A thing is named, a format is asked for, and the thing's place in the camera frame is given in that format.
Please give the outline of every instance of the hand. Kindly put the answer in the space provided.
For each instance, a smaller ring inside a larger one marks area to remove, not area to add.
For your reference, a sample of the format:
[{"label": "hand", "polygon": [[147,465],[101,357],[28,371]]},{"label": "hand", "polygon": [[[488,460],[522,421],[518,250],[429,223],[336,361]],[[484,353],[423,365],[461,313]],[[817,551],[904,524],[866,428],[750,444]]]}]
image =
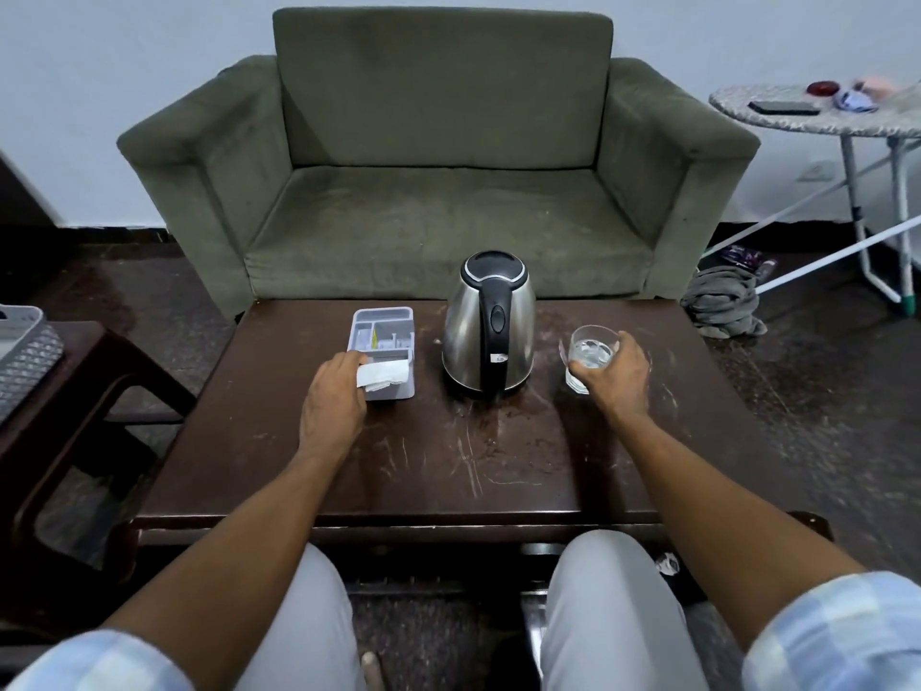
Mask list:
[{"label": "hand", "polygon": [[569,362],[569,372],[585,383],[591,398],[615,429],[649,417],[649,361],[633,336],[626,332],[617,335],[620,349],[603,369],[586,369],[579,361]]},{"label": "hand", "polygon": [[319,367],[300,414],[296,460],[339,467],[365,420],[365,389],[355,386],[355,376],[366,362],[360,352],[339,352]]}]

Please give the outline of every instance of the water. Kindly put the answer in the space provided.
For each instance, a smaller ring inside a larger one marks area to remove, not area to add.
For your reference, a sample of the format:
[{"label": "water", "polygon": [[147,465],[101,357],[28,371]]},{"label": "water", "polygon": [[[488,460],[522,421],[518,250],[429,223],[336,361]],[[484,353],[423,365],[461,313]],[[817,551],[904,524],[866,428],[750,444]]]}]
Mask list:
[{"label": "water", "polygon": [[[569,360],[581,362],[586,369],[601,369],[608,365],[616,351],[617,347],[612,352],[611,348],[603,342],[598,342],[594,339],[583,339],[580,342],[576,342],[569,350]],[[569,369],[567,369],[567,385],[580,395],[589,394],[589,389],[585,387],[582,381],[573,376]]]}]

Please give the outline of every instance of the wooden stool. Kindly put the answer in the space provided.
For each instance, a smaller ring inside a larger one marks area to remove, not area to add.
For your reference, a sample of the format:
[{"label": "wooden stool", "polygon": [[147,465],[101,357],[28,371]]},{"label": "wooden stool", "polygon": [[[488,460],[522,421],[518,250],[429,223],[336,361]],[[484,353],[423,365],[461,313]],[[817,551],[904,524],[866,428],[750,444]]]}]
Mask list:
[{"label": "wooden stool", "polygon": [[[61,638],[97,626],[109,614],[117,585],[131,576],[136,540],[118,524],[109,533],[101,569],[94,568],[40,541],[39,512],[80,457],[124,463],[138,473],[149,469],[154,453],[125,426],[181,423],[195,397],[97,322],[54,328],[64,344],[61,360],[0,425],[0,617]],[[111,414],[132,386],[175,412]]]}]

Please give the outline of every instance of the sofa seat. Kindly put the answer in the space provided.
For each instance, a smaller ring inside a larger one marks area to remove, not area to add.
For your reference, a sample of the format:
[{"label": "sofa seat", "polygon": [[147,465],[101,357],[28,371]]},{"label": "sofa seat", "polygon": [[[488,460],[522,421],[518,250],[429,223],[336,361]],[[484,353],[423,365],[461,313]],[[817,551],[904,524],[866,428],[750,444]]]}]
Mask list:
[{"label": "sofa seat", "polygon": [[652,250],[590,169],[296,169],[248,247],[257,298],[447,298],[507,250],[539,298],[643,290]]}]

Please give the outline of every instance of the drinking glass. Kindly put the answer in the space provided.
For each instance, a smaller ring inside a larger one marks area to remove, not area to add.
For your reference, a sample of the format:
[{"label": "drinking glass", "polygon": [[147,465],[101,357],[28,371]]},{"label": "drinking glass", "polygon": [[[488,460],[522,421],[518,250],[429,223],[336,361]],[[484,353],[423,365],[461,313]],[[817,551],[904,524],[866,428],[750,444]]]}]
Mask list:
[{"label": "drinking glass", "polygon": [[[603,369],[617,354],[621,341],[614,330],[600,325],[584,325],[573,332],[569,340],[569,361],[579,361],[586,369]],[[580,395],[588,395],[589,389],[569,372],[567,385]]]}]

